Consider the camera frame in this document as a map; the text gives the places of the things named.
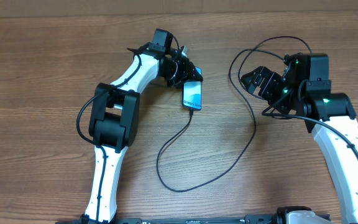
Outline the Samsung Galaxy smartphone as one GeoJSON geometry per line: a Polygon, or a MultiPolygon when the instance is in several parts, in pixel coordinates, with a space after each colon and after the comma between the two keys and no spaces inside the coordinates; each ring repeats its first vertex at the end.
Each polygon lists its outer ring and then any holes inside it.
{"type": "Polygon", "coordinates": [[[182,89],[182,105],[194,110],[201,110],[202,105],[202,82],[188,81],[182,89]]]}

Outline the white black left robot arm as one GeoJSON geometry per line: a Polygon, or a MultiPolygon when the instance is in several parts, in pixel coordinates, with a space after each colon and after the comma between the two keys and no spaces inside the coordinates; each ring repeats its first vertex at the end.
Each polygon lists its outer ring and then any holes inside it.
{"type": "Polygon", "coordinates": [[[124,156],[136,137],[140,95],[157,77],[183,91],[182,104],[201,109],[201,69],[189,60],[187,47],[174,35],[156,29],[152,41],[132,49],[133,62],[116,81],[100,83],[91,106],[88,142],[94,145],[95,170],[91,197],[81,223],[111,223],[117,213],[117,188],[124,156]]]}

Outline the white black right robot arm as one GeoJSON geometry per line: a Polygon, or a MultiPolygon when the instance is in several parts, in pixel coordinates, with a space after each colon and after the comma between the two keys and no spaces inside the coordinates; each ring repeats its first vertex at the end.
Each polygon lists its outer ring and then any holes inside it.
{"type": "Polygon", "coordinates": [[[358,223],[358,122],[345,93],[332,93],[326,54],[286,55],[283,75],[259,66],[239,81],[267,101],[262,115],[305,122],[323,153],[343,223],[358,223]]]}

